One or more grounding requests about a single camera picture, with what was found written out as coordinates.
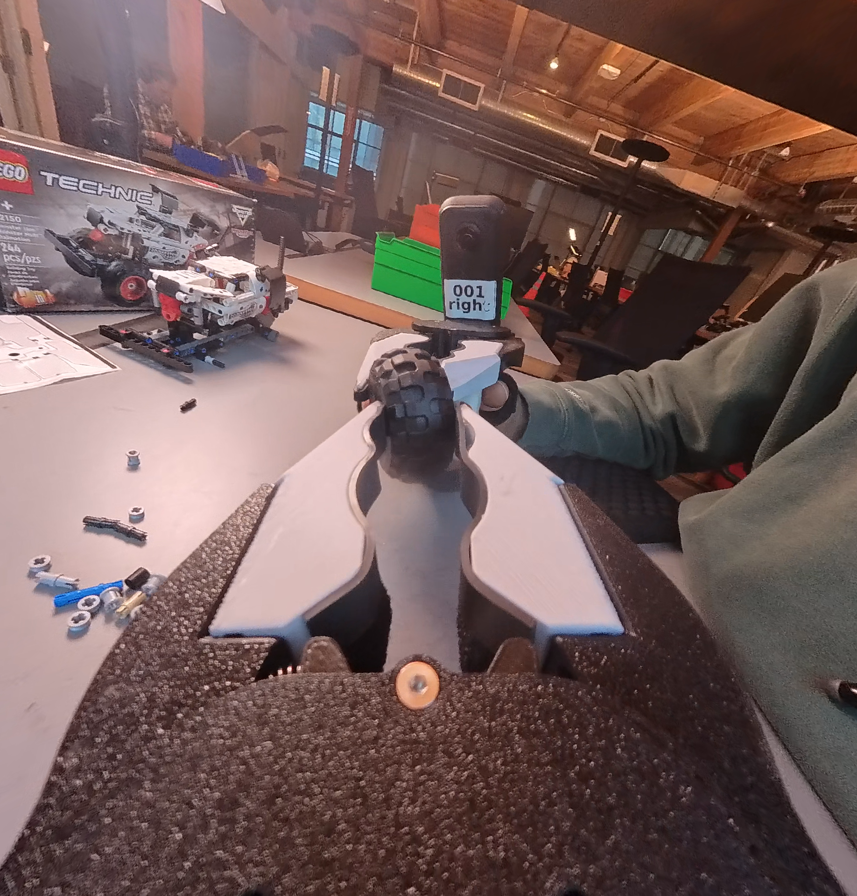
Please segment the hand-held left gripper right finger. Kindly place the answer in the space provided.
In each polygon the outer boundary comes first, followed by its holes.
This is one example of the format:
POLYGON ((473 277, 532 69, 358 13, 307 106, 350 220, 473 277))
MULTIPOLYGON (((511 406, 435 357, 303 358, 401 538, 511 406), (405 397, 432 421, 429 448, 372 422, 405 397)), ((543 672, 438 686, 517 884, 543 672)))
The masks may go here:
POLYGON ((464 484, 475 495, 462 561, 469 584, 535 645, 624 634, 562 479, 470 407, 458 410, 464 484))

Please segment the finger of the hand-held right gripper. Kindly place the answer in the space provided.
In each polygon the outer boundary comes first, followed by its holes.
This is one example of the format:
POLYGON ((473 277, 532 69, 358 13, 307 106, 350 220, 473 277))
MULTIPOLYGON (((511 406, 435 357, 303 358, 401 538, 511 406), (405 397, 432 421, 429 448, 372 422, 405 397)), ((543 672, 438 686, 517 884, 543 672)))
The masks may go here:
POLYGON ((499 379, 501 350, 501 346, 460 346, 440 359, 454 402, 479 411, 483 391, 499 379))
POLYGON ((427 336, 412 330, 380 330, 370 342, 357 373, 353 392, 357 409, 363 409, 371 400, 368 378, 374 364, 380 358, 390 352, 406 350, 426 341, 427 336))

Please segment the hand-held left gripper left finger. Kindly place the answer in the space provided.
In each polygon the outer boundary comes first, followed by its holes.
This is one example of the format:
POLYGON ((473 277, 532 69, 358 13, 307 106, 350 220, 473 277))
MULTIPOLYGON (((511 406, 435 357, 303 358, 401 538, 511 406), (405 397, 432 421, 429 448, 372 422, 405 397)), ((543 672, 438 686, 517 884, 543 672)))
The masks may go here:
POLYGON ((211 637, 388 646, 390 598, 367 527, 380 491, 381 414, 363 409, 282 474, 210 621, 211 637))

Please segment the black lego wheel red hub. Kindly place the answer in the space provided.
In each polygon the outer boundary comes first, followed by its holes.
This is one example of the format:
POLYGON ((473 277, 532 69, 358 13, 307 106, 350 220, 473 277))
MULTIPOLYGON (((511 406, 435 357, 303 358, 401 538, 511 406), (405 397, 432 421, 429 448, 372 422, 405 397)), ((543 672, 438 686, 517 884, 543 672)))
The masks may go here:
POLYGON ((383 407, 387 471, 414 481, 444 470, 454 456, 457 412, 439 360, 417 346, 390 352, 374 364, 368 387, 383 407))

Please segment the white lego truck model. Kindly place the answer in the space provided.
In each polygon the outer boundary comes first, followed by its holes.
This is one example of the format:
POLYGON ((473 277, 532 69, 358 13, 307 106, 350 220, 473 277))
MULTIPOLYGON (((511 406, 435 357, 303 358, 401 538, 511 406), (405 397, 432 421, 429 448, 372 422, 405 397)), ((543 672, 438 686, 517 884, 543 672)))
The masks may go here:
POLYGON ((175 270, 153 269, 146 282, 166 326, 138 331, 101 325, 98 333, 124 350, 167 368, 193 373, 193 361, 217 367, 215 352, 249 335, 278 339, 274 321, 297 292, 287 291, 282 265, 258 266, 229 255, 212 255, 175 270))

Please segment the white printed sticker sheet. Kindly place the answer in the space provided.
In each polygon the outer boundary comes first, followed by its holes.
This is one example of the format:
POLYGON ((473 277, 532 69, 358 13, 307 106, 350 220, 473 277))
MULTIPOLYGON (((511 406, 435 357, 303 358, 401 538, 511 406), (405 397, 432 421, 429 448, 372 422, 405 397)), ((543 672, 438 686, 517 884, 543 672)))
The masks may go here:
POLYGON ((117 369, 36 316, 0 315, 0 396, 117 369))

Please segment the person's right forearm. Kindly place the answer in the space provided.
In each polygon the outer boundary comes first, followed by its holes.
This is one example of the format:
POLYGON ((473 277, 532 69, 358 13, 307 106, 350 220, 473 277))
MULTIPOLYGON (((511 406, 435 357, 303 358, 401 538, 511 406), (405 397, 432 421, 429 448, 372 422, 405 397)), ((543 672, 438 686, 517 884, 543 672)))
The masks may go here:
POLYGON ((585 383, 525 383, 519 444, 659 478, 734 462, 857 470, 857 259, 681 360, 585 383))

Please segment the small tan lego piece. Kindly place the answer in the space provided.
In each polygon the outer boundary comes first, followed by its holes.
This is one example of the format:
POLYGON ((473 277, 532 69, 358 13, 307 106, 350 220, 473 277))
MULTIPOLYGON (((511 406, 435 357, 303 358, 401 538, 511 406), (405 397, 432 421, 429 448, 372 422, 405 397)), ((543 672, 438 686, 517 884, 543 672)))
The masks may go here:
POLYGON ((144 567, 134 570, 124 579, 124 596, 114 610, 118 620, 126 620, 135 617, 143 603, 151 599, 165 582, 165 577, 160 574, 151 574, 144 567))

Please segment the small blue lego piece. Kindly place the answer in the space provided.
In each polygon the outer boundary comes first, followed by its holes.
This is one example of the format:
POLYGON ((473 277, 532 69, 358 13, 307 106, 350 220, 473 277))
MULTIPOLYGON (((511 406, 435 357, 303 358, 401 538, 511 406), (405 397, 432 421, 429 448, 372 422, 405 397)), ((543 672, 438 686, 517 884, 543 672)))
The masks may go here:
POLYGON ((117 581, 109 581, 105 583, 96 584, 87 588, 77 588, 66 590, 62 593, 57 594, 53 600, 52 604, 55 609, 61 609, 72 604, 78 603, 80 600, 90 596, 98 596, 103 591, 109 588, 117 588, 121 589, 124 587, 122 580, 117 581))

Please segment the small white lego piece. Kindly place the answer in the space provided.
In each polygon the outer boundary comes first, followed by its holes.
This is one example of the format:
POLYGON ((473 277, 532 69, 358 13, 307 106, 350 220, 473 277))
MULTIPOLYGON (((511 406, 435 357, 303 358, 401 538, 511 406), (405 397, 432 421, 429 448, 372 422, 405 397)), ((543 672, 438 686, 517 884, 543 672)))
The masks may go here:
POLYGON ((76 590, 79 579, 67 574, 52 571, 52 557, 49 554, 36 554, 28 563, 28 574, 38 586, 57 590, 76 590))

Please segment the lego set box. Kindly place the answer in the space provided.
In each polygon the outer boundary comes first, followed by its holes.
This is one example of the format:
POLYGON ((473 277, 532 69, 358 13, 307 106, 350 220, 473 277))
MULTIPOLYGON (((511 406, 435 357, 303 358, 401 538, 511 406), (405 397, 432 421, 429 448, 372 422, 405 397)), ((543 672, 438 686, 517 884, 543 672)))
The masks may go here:
POLYGON ((210 245, 255 260, 256 201, 0 127, 0 310, 150 309, 154 270, 210 245))

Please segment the green plastic bin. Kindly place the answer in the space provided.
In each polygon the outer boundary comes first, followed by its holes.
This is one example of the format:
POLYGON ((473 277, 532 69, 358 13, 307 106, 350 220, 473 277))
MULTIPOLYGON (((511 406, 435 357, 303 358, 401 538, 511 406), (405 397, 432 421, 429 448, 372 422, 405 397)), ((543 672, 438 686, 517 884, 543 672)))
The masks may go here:
POLYGON ((445 317, 490 321, 494 304, 503 320, 512 283, 502 277, 500 253, 477 230, 443 237, 434 249, 391 232, 377 234, 371 285, 379 292, 438 311, 445 317))

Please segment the black office chair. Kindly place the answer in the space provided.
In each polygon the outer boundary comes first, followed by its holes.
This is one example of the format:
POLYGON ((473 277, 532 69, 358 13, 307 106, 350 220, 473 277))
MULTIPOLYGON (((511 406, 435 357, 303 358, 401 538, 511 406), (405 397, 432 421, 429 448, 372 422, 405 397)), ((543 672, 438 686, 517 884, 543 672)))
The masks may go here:
POLYGON ((726 303, 750 272, 748 266, 693 262, 664 254, 590 340, 560 331, 579 348, 578 381, 641 371, 682 356, 695 332, 726 303))

